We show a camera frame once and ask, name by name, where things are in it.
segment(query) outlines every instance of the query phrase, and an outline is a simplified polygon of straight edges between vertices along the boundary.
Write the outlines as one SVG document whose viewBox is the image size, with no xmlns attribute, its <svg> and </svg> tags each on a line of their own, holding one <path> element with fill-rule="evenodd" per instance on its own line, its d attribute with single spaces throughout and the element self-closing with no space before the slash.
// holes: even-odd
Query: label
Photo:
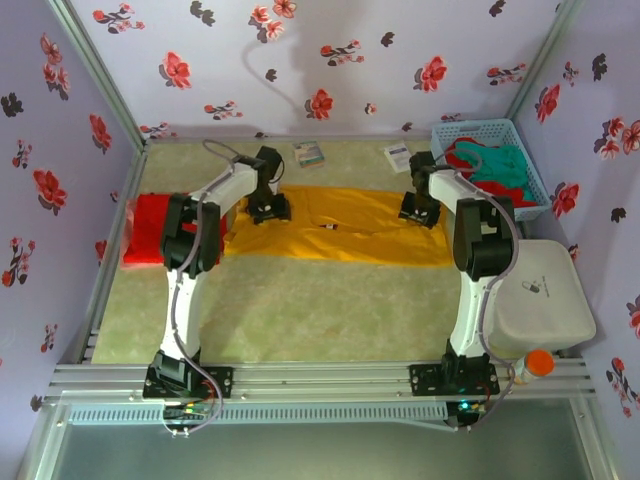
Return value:
<svg viewBox="0 0 640 480">
<path fill-rule="evenodd" d="M 411 159 L 411 152 L 404 143 L 385 147 L 384 155 L 396 173 L 410 170 L 409 160 Z"/>
</svg>

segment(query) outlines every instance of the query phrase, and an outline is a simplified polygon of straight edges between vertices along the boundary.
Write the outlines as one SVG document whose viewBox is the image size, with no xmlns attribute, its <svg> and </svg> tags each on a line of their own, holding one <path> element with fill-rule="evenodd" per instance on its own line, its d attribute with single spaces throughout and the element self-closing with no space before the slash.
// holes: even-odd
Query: gray cable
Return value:
<svg viewBox="0 0 640 480">
<path fill-rule="evenodd" d="M 210 148 L 207 145 L 207 143 L 214 143 L 216 145 L 221 145 L 221 146 L 227 148 L 228 150 L 232 151 L 233 153 L 235 153 L 236 157 L 235 158 L 231 158 L 231 157 L 228 157 L 228 156 L 226 156 L 226 155 L 224 155 L 224 154 L 222 154 L 220 152 L 216 152 L 215 150 Z M 211 385 L 215 389 L 216 394 L 218 396 L 219 406 L 214 411 L 214 406 L 213 405 L 215 403 L 215 399 L 213 399 L 212 400 L 212 404 L 211 404 L 211 412 L 210 412 L 208 418 L 205 421 L 203 421 L 202 423 L 200 423 L 199 425 L 195 426 L 195 427 L 183 430 L 182 433 L 180 433 L 177 429 L 174 429 L 174 430 L 169 429 L 167 427 L 167 424 L 163 421 L 164 427 L 167 430 L 169 430 L 169 432 L 171 432 L 173 435 L 181 434 L 183 436 L 188 436 L 190 433 L 196 432 L 196 431 L 200 430 L 201 428 L 204 428 L 205 426 L 207 426 L 211 422 L 213 422 L 216 418 L 218 418 L 220 416 L 220 413 L 222 412 L 222 409 L 224 408 L 224 400 L 222 398 L 222 389 L 220 388 L 220 385 L 218 385 L 218 382 L 216 382 L 215 378 L 213 378 L 213 376 L 211 374 L 209 374 L 209 372 L 207 372 L 204 368 L 202 368 L 200 365 L 198 365 L 196 362 L 194 362 L 189 357 L 189 355 L 187 355 L 187 352 L 186 352 L 185 346 L 184 346 L 184 342 L 182 341 L 182 339 L 180 338 L 180 335 L 178 334 L 178 324 L 176 322 L 176 306 L 177 306 L 177 303 L 178 303 L 178 294 L 180 293 L 180 284 L 182 282 L 182 274 L 184 273 L 184 271 L 188 268 L 188 266 L 191 264 L 191 262 L 195 258 L 196 254 L 198 252 L 198 248 L 200 247 L 200 243 L 202 242 L 202 228 L 201 228 L 201 224 L 200 224 L 200 219 L 202 218 L 202 206 L 203 206 L 203 203 L 204 203 L 204 199 L 207 197 L 207 195 L 209 193 L 211 193 L 211 191 L 214 188 L 216 188 L 222 182 L 224 182 L 225 180 L 230 178 L 231 175 L 233 175 L 233 173 L 235 172 L 235 162 L 237 161 L 237 158 L 239 158 L 241 156 L 241 154 L 239 152 L 237 152 L 233 148 L 229 147 L 228 145 L 225 145 L 222 142 L 218 142 L 217 140 L 205 139 L 205 140 L 202 141 L 202 146 L 207 151 L 213 153 L 214 155 L 217 155 L 218 157 L 224 158 L 229 163 L 229 168 L 222 175 L 220 175 L 218 178 L 216 178 L 211 183 L 206 185 L 205 188 L 204 188 L 204 191 L 202 192 L 202 194 L 198 198 L 198 204 L 196 205 L 196 219 L 195 219 L 195 222 L 196 222 L 196 236 L 195 236 L 195 238 L 193 240 L 193 245 L 191 247 L 191 251 L 189 252 L 189 255 L 187 255 L 187 258 L 185 259 L 185 261 L 182 262 L 182 265 L 180 265 L 176 269 L 177 270 L 177 274 L 176 274 L 177 282 L 176 282 L 176 288 L 174 289 L 174 292 L 173 292 L 173 298 L 171 299 L 171 329 L 172 329 L 172 332 L 173 332 L 173 339 L 175 340 L 176 345 L 178 346 L 178 349 L 180 350 L 180 353 L 184 357 L 185 361 L 194 370 L 196 370 L 198 373 L 200 373 L 207 381 L 209 381 L 209 383 L 211 383 Z"/>
<path fill-rule="evenodd" d="M 484 190 L 476 187 L 473 183 L 471 183 L 469 180 L 464 178 L 464 176 L 462 176 L 462 172 L 473 173 L 473 172 L 476 172 L 476 171 L 480 170 L 480 168 L 482 167 L 482 157 L 480 156 L 480 154 L 478 152 L 475 152 L 473 150 L 469 150 L 469 149 L 466 149 L 466 148 L 453 148 L 453 149 L 449 150 L 448 152 L 444 152 L 444 153 L 438 155 L 438 157 L 435 158 L 435 162 L 437 163 L 438 160 L 443 158 L 448 153 L 455 153 L 455 152 L 470 153 L 470 154 L 474 155 L 478 160 L 478 164 L 472 169 L 466 169 L 466 168 L 465 169 L 456 169 L 457 171 L 456 171 L 456 174 L 454 175 L 455 180 L 458 183 L 460 183 L 461 185 L 463 185 L 463 186 L 465 186 L 467 188 L 470 188 L 474 193 L 477 193 L 482 198 L 484 198 L 489 203 L 491 203 L 491 205 L 500 213 L 500 215 L 502 215 L 502 217 L 507 222 L 507 225 L 509 226 L 509 231 L 511 232 L 511 237 L 513 238 L 513 254 L 511 256 L 511 262 L 509 262 L 509 265 L 507 266 L 507 268 L 500 275 L 495 277 L 493 280 L 491 280 L 487 284 L 487 288 L 485 289 L 484 294 L 482 296 L 482 302 L 480 303 L 480 314 L 479 314 L 480 318 L 478 320 L 478 334 L 479 334 L 479 338 L 480 338 L 480 343 L 482 344 L 482 348 L 484 349 L 485 352 L 487 352 L 489 354 L 489 356 L 494 361 L 498 362 L 500 365 L 502 365 L 503 367 L 505 367 L 507 369 L 507 373 L 509 375 L 509 383 L 507 384 L 506 388 L 502 392 L 500 392 L 500 396 L 495 401 L 493 406 L 473 426 L 473 428 L 475 429 L 475 428 L 478 428 L 480 425 L 482 425 L 482 423 L 485 422 L 486 419 L 502 403 L 502 401 L 505 399 L 505 397 L 509 394 L 509 392 L 513 388 L 513 383 L 515 381 L 515 370 L 513 368 L 513 365 L 511 363 L 509 363 L 507 360 L 505 360 L 504 358 L 496 355 L 493 352 L 493 350 L 491 350 L 491 347 L 489 346 L 489 342 L 485 338 L 484 322 L 485 322 L 485 315 L 486 315 L 486 312 L 487 312 L 487 305 L 489 303 L 489 296 L 491 295 L 491 289 L 494 287 L 494 285 L 496 283 L 498 283 L 500 280 L 504 279 L 514 269 L 514 267 L 516 265 L 516 262 L 518 261 L 518 255 L 520 254 L 520 244 L 518 242 L 518 230 L 516 228 L 516 224 L 511 219 L 511 217 L 509 216 L 507 211 L 504 209 L 504 207 L 502 207 L 502 205 L 500 205 L 491 195 L 487 194 Z"/>
</svg>

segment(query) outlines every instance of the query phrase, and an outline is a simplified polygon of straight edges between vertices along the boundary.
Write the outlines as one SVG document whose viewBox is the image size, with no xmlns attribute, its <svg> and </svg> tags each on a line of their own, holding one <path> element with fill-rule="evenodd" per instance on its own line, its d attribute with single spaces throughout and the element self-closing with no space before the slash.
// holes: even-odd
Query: red clothing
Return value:
<svg viewBox="0 0 640 480">
<path fill-rule="evenodd" d="M 482 143 L 476 142 L 471 137 L 460 137 L 455 142 L 453 142 L 449 148 L 447 148 L 447 152 L 450 152 L 451 150 L 456 148 L 458 142 L 471 142 L 475 143 L 476 145 L 482 145 L 484 147 Z M 449 165 L 456 168 L 473 168 L 473 165 L 471 165 L 469 162 L 461 160 L 460 158 L 458 158 L 458 156 L 456 156 L 455 153 L 447 153 L 445 155 L 445 159 Z M 469 180 L 469 177 L 471 177 L 471 175 L 473 175 L 473 173 L 462 172 L 462 176 L 467 180 Z M 485 192 L 490 193 L 491 195 L 510 197 L 511 201 L 513 202 L 514 208 L 535 207 L 536 205 L 538 205 L 536 202 L 524 200 L 524 191 L 521 188 L 507 188 L 499 182 L 473 182 L 473 184 L 481 188 Z"/>
</svg>

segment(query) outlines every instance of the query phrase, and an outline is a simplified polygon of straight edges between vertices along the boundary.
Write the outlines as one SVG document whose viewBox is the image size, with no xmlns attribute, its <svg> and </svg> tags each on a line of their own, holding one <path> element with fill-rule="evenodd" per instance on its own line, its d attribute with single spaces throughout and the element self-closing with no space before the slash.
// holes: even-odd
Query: floral wallpaper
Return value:
<svg viewBox="0 0 640 480">
<path fill-rule="evenodd" d="M 516 118 L 554 192 L 533 231 L 563 242 L 580 276 L 598 323 L 581 351 L 629 480 L 640 466 L 638 24 L 635 0 L 585 2 Z"/>
<path fill-rule="evenodd" d="M 503 117 L 558 2 L 71 0 L 147 138 L 424 136 Z"/>
<path fill-rule="evenodd" d="M 113 25 L 126 16 L 109 15 Z M 9 479 L 85 321 L 134 148 L 45 3 L 3 12 L 0 62 L 0 423 L 11 432 L 0 435 L 0 478 Z"/>
</svg>

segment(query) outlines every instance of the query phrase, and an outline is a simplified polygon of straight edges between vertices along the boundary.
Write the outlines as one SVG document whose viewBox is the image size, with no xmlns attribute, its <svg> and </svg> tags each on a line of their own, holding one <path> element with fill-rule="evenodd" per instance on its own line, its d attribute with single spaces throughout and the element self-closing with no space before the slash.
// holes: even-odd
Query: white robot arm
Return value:
<svg viewBox="0 0 640 480">
<path fill-rule="evenodd" d="M 191 364 L 199 363 L 200 297 L 221 252 L 220 220 L 244 197 L 248 197 L 247 211 L 255 223 L 290 219 L 288 201 L 273 187 L 281 165 L 282 157 L 276 150 L 262 147 L 256 158 L 234 158 L 231 172 L 202 189 L 171 196 L 161 245 L 169 303 L 162 344 L 147 371 L 147 397 L 187 397 L 200 387 L 201 375 Z M 199 238 L 192 228 L 194 222 Z M 189 261 L 195 243 L 195 255 Z"/>
<path fill-rule="evenodd" d="M 508 197 L 480 194 L 452 167 L 436 165 L 430 152 L 414 155 L 410 165 L 416 193 L 407 192 L 399 216 L 432 228 L 441 204 L 447 207 L 455 215 L 452 250 L 461 274 L 458 317 L 441 369 L 433 375 L 433 394 L 470 391 L 479 383 L 493 394 L 498 385 L 490 381 L 495 369 L 483 345 L 483 323 L 491 318 L 501 278 L 514 258 L 513 204 Z"/>
</svg>

